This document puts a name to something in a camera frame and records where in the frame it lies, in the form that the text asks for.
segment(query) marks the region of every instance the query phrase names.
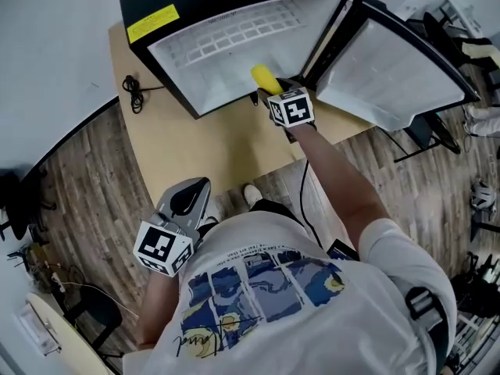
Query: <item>black cable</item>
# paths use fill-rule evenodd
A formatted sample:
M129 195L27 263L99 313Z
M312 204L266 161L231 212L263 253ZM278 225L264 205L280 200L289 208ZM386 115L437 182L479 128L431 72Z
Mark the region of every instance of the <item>black cable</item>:
M305 223L311 228L311 231L314 233L314 237L316 238L316 241L318 242L318 245L323 248L323 245L321 244L320 237L316 233L316 229L314 229L314 226L307 220L305 217L304 213L304 203L302 201L303 195L304 195L304 183L305 183L305 175L307 175L307 169L309 168L309 160L305 161L305 168L304 168L304 175L302 176L302 182L300 184L300 212L302 214L302 218L304 218Z
M142 92L164 89L165 86L146 87L141 89L139 81L132 77L132 75L127 75L122 82L122 88L130 93L130 106L132 107L132 112L138 114L142 111L142 106L144 104L144 95Z

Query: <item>yellow warning label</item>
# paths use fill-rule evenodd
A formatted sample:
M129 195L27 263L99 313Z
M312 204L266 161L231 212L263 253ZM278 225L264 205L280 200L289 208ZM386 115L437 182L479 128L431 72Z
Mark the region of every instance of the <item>yellow warning label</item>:
M134 25L130 25L127 28L130 43L134 43L137 39L150 34L154 30L157 30L163 25L167 25L178 18L179 14L177 14L177 10L173 4L154 12L153 14L149 14L142 20L137 21Z

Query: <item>white t-shirt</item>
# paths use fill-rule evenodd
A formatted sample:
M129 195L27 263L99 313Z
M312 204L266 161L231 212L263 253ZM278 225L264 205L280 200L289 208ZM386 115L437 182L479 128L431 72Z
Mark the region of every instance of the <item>white t-shirt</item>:
M125 355L125 375L436 373L428 334L404 296L456 304L439 265L391 220L362 233L361 262L330 259L285 216L248 212L214 227L187 263L172 321L153 350Z

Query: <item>helmet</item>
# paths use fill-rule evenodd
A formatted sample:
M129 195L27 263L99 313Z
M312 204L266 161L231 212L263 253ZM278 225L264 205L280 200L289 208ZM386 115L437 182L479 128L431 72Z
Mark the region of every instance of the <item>helmet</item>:
M470 188L470 205L481 211L486 211L490 214L497 212L495 205L497 194L492 187L487 186L482 180L479 180Z

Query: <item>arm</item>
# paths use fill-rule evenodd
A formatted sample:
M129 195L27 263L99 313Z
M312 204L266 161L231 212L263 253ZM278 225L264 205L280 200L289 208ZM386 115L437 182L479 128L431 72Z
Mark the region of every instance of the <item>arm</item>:
M179 302L179 277L152 271L137 322L137 350L154 348Z
M340 217L356 251L359 237L374 220L390 218L371 183L308 124L287 129L295 136Z

